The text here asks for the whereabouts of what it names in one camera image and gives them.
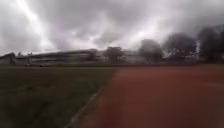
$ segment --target ground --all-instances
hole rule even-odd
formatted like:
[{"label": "ground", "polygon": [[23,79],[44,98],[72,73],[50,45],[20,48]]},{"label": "ground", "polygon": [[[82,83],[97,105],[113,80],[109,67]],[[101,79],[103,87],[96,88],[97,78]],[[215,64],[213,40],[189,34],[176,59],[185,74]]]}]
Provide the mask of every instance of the ground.
[{"label": "ground", "polygon": [[223,128],[224,66],[121,69],[79,128]]},{"label": "ground", "polygon": [[0,68],[0,127],[63,128],[113,68]]}]

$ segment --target grass field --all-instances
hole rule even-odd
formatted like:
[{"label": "grass field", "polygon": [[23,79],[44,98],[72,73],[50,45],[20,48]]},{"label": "grass field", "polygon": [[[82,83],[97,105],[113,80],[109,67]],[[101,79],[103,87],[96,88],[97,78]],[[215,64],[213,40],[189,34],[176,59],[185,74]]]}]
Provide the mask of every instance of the grass field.
[{"label": "grass field", "polygon": [[0,68],[0,127],[63,128],[112,68]]}]

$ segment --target tree line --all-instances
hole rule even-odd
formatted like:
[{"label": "tree line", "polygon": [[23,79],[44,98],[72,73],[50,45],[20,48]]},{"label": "tree line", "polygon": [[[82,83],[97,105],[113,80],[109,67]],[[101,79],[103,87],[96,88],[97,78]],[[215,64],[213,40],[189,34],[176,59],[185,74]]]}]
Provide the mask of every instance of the tree line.
[{"label": "tree line", "polygon": [[[195,38],[185,33],[173,33],[163,44],[144,39],[138,53],[146,61],[154,62],[164,59],[164,55],[168,56],[168,61],[183,61],[197,56],[206,63],[223,62],[224,25],[204,27]],[[122,48],[108,47],[105,55],[111,62],[117,62],[123,55]]]}]

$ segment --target field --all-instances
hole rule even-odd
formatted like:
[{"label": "field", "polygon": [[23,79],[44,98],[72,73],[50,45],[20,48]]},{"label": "field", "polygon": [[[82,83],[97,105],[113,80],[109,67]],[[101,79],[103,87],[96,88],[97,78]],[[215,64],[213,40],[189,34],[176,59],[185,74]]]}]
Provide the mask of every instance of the field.
[{"label": "field", "polygon": [[112,68],[0,68],[1,128],[63,128]]}]

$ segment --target tree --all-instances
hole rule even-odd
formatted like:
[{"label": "tree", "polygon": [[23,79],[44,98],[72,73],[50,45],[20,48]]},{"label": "tree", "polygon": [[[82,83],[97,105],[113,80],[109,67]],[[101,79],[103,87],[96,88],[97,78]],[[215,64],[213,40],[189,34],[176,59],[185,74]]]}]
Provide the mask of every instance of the tree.
[{"label": "tree", "polygon": [[148,62],[155,62],[162,58],[163,52],[159,43],[151,39],[145,39],[142,40],[141,47],[139,48],[139,54],[143,56]]},{"label": "tree", "polygon": [[121,47],[108,47],[105,51],[105,56],[109,58],[109,61],[114,63],[119,61],[119,57],[123,55]]},{"label": "tree", "polygon": [[170,54],[170,59],[182,60],[196,53],[196,41],[184,33],[175,33],[168,37],[163,48]]},{"label": "tree", "polygon": [[219,54],[219,36],[211,27],[203,28],[198,34],[200,57],[207,62],[216,61]]},{"label": "tree", "polygon": [[21,52],[19,52],[19,53],[17,54],[17,56],[20,57],[20,56],[23,56],[23,54],[22,54]]}]

